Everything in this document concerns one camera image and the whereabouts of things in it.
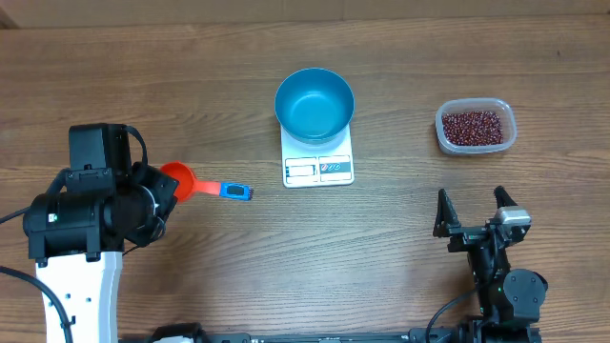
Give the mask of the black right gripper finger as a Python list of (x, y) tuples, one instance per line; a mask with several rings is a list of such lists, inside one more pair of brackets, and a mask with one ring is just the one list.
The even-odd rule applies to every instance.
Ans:
[(461, 232), (461, 223), (452, 200), (444, 189), (438, 191), (437, 216), (433, 228), (434, 237), (451, 237)]
[(497, 186), (494, 189), (494, 196), (496, 198), (498, 209), (503, 207), (514, 207), (517, 205), (517, 203), (502, 186)]

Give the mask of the red measuring scoop blue handle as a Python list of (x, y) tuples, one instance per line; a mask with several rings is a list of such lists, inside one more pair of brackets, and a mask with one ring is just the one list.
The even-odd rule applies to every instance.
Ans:
[(165, 164), (160, 170), (178, 182), (174, 196), (179, 203), (188, 201), (196, 193), (240, 201), (250, 201), (254, 195), (254, 189), (247, 185), (200, 180), (190, 167), (178, 161)]

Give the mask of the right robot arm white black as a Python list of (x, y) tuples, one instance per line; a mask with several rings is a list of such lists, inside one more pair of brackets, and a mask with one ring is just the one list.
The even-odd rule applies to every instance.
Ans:
[[(532, 325), (540, 318), (548, 283), (537, 272), (512, 269), (506, 249), (523, 241), (531, 228), (529, 212), (502, 187), (494, 189), (495, 215), (483, 225), (464, 227), (447, 191), (438, 192), (433, 236), (447, 237), (449, 252), (465, 252), (475, 287), (441, 307), (424, 332), (427, 342), (540, 342)], [(456, 304), (475, 295), (480, 314), (454, 329), (434, 329), (438, 318)]]

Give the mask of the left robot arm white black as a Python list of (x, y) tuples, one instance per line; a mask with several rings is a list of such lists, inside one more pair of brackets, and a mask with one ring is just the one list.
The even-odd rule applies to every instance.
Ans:
[(178, 183), (146, 157), (132, 162), (131, 137), (142, 138), (123, 124), (72, 126), (69, 167), (24, 214), (50, 342), (117, 341), (125, 244), (166, 232)]

